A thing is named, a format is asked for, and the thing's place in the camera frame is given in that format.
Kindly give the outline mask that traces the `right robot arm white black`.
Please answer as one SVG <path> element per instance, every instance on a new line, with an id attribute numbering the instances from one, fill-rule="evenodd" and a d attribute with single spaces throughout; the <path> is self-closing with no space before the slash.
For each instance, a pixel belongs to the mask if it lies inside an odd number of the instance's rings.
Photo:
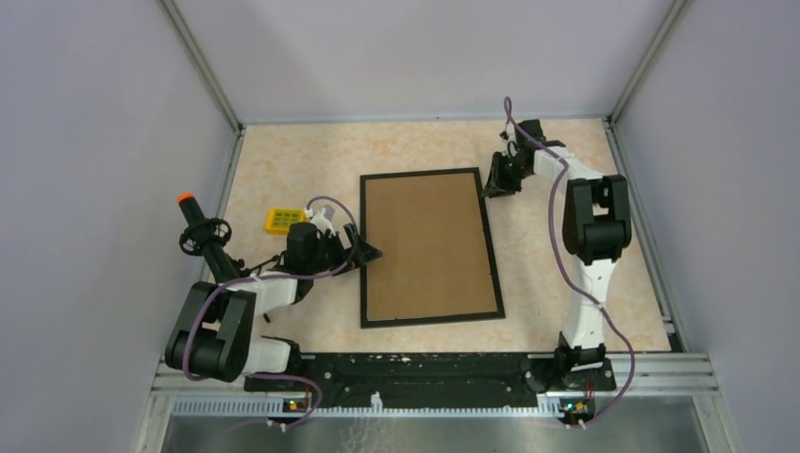
<path id="1" fill-rule="evenodd" d="M 530 176 L 551 183 L 548 235 L 556 256 L 572 257 L 578 279 L 567 281 L 571 307 L 543 385 L 577 389 L 603 374 L 608 287 L 632 241 L 628 184 L 581 162 L 564 143 L 546 140 L 538 120 L 510 122 L 500 137 L 506 148 L 492 155 L 483 197 L 519 193 Z"/>

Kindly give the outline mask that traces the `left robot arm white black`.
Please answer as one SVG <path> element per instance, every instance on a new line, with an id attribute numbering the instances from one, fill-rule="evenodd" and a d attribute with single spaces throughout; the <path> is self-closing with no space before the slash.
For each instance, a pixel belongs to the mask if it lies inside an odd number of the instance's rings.
<path id="1" fill-rule="evenodd" d="M 302 301 L 317 279 L 364 268 L 383 254 L 353 224 L 339 233 L 301 222 L 290 226 L 283 252 L 246 268 L 224 251 L 231 236 L 227 227 L 226 221 L 211 219 L 180 236 L 182 251 L 204 258 L 214 279 L 190 287 L 165 348 L 165 364 L 191 380 L 231 382 L 263 371 L 278 389 L 290 390 L 301 381 L 303 366 L 291 357 L 291 341 L 256 336 L 257 316 Z"/>

